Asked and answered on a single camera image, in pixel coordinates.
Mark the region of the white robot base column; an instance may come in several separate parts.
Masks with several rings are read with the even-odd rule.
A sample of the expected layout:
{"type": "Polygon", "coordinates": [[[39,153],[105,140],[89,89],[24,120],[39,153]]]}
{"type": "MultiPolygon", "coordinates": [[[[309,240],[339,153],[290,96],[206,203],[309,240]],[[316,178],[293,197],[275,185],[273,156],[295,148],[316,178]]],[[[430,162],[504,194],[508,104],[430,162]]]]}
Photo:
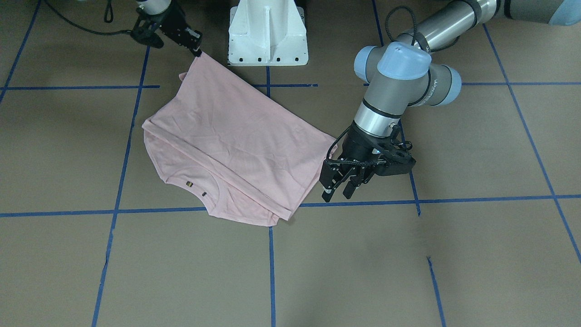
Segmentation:
{"type": "Polygon", "coordinates": [[[241,0],[230,8],[231,66],[303,66],[309,62],[305,11],[294,0],[241,0]]]}

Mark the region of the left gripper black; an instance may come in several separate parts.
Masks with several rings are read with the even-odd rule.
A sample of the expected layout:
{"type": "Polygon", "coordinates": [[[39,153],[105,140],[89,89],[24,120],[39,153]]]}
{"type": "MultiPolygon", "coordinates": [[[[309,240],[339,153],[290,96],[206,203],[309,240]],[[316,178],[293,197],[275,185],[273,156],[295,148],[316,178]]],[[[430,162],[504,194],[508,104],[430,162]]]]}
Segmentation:
{"type": "Polygon", "coordinates": [[[367,184],[374,175],[391,174],[391,162],[383,155],[389,143],[388,137],[373,136],[359,128],[355,122],[343,133],[342,152],[339,163],[326,159],[322,162],[319,181],[324,187],[322,199],[329,203],[337,188],[349,180],[343,190],[343,196],[351,199],[355,190],[367,184]]]}

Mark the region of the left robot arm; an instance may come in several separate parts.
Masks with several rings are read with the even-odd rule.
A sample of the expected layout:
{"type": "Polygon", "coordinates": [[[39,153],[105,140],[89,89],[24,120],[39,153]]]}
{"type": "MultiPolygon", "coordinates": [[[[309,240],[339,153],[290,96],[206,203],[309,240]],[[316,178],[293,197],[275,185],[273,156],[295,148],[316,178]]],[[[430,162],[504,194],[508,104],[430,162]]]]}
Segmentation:
{"type": "Polygon", "coordinates": [[[351,198],[373,176],[409,174],[416,161],[412,143],[399,138],[401,116],[411,106],[448,105],[462,80],[448,65],[432,63],[432,54],[496,16],[548,25],[580,21],[578,0],[453,0],[424,21],[411,13],[413,27],[397,37],[387,32],[385,46],[365,46],[354,61],[355,74],[369,84],[351,125],[340,135],[342,152],[328,153],[322,164],[322,199],[330,202],[344,184],[351,198]]]}

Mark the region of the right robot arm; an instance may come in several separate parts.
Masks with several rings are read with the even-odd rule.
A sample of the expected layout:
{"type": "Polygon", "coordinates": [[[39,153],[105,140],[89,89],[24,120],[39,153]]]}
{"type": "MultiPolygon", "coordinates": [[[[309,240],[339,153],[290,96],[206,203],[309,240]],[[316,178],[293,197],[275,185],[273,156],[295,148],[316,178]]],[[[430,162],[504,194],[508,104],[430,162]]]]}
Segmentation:
{"type": "Polygon", "coordinates": [[[164,41],[157,34],[161,31],[193,56],[201,56],[202,33],[190,27],[176,0],[137,0],[137,3],[138,19],[130,33],[137,43],[161,49],[164,41]]]}

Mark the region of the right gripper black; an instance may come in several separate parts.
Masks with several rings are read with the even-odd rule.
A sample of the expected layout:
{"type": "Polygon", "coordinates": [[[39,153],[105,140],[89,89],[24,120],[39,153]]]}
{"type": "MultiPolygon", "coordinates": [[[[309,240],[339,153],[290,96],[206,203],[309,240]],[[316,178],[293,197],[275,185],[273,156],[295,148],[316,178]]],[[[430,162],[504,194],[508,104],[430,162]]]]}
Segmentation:
{"type": "Polygon", "coordinates": [[[200,57],[202,54],[201,41],[202,34],[191,29],[187,24],[185,13],[179,5],[157,5],[156,8],[158,29],[169,39],[180,46],[192,51],[193,56],[200,57]]]}

